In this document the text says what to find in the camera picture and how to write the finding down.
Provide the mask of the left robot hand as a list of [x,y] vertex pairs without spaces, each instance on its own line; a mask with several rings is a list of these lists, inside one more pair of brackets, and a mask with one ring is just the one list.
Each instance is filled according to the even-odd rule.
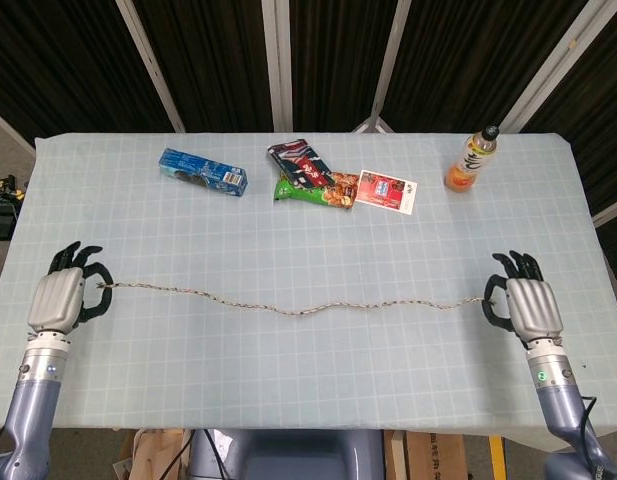
[[[110,271],[100,262],[88,264],[91,255],[101,252],[101,246],[81,247],[75,241],[58,251],[52,258],[48,272],[41,278],[35,291],[28,326],[35,334],[58,332],[70,334],[78,325],[103,316],[111,306],[114,283]],[[86,281],[99,276],[103,287],[97,305],[84,306]]]

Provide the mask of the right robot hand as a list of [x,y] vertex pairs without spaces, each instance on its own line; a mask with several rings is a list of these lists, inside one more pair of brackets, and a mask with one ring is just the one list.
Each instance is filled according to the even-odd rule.
[[[486,282],[481,306],[489,324],[514,333],[527,350],[539,342],[562,346],[561,315],[537,260],[514,250],[508,255],[493,253],[492,258],[503,266],[506,275],[493,274]],[[496,288],[505,294],[508,317],[494,311],[492,296]]]

